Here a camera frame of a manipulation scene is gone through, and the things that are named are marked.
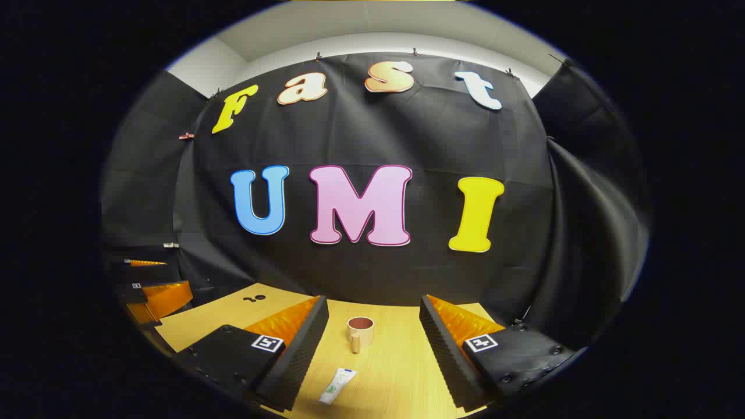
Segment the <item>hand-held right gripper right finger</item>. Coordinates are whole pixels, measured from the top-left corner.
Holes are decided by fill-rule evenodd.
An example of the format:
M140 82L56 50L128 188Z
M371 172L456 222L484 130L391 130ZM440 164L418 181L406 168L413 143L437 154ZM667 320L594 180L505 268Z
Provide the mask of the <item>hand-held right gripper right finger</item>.
M465 411L511 406L577 355L532 326L500 325L429 294L418 317L447 389Z

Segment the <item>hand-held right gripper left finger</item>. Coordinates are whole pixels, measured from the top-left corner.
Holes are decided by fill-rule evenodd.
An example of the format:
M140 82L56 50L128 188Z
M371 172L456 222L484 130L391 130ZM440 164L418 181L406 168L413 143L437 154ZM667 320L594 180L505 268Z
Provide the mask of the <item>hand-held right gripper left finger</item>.
M292 410L327 322L327 297L312 297L245 328L221 325L175 363L241 403Z

